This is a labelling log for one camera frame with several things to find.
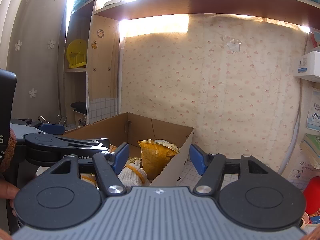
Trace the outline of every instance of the gray textured plate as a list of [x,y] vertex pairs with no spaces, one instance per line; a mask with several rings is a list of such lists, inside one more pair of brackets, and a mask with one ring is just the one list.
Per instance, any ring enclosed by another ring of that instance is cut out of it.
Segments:
[[133,187],[127,195],[108,198],[98,213],[81,225],[57,231],[25,226],[12,238],[298,240],[302,236],[304,233],[296,227],[279,232],[258,232],[242,228],[226,219],[211,198],[196,197],[187,187]]

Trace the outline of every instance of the yellow plastic bag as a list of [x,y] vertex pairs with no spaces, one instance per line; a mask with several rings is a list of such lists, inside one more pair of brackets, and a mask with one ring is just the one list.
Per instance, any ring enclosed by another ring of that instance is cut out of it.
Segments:
[[142,168],[149,180],[155,179],[169,161],[179,153],[174,144],[164,140],[138,141],[141,148]]

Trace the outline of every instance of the yellow object on shelf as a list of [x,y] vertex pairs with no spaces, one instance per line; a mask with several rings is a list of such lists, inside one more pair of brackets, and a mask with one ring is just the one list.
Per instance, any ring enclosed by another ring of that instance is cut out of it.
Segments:
[[78,68],[87,64],[87,42],[82,39],[73,40],[67,47],[69,68]]

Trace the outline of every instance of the metal screw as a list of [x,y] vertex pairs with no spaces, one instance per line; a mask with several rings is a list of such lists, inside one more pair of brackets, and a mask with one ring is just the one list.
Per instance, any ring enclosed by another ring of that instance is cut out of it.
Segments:
[[207,194],[209,192],[211,192],[212,188],[210,188],[209,186],[206,185],[201,185],[196,187],[196,192],[200,193],[200,194]]
[[113,185],[108,188],[108,191],[111,194],[119,194],[119,193],[123,192],[123,190],[124,190],[124,188],[120,185]]

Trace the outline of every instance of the wooden cabinet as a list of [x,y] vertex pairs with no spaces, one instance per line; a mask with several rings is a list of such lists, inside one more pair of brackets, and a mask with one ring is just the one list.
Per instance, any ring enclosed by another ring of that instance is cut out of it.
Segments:
[[[98,1],[87,1],[70,17],[64,56],[64,103],[70,127],[84,123],[70,107],[74,102],[86,103],[86,124],[117,114],[119,21],[95,15]],[[88,43],[86,67],[68,67],[67,47],[75,39]]]

